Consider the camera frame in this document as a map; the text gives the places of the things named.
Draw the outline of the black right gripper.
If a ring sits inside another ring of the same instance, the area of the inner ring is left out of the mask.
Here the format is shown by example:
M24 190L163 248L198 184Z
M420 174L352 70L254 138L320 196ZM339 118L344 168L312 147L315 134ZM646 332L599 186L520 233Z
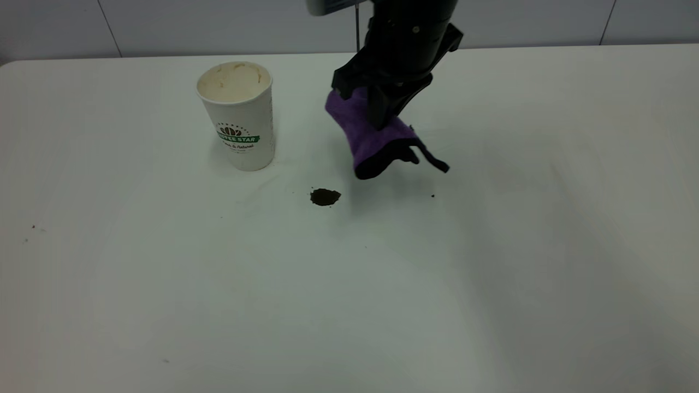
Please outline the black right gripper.
M367 87L367 119L384 129L430 85L442 57L458 49L464 34L451 23L457 3L373 1L365 46L334 71L334 92L348 100Z

